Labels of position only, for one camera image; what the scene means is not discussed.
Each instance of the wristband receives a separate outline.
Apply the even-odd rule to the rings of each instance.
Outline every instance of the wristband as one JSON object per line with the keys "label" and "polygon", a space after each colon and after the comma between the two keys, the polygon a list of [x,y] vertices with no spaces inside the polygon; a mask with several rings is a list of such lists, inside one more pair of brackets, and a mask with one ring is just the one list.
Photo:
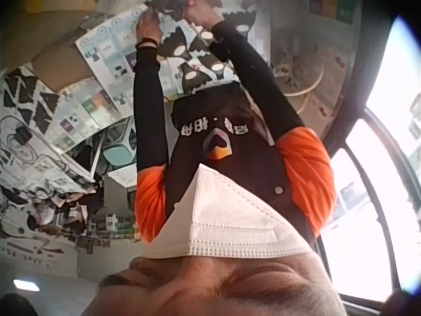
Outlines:
{"label": "wristband", "polygon": [[158,42],[157,41],[155,41],[155,40],[153,40],[151,38],[143,38],[139,43],[136,44],[136,46],[135,46],[136,50],[138,50],[139,49],[139,46],[142,45],[142,44],[144,44],[144,43],[152,43],[152,44],[155,44],[155,46],[158,48]]}

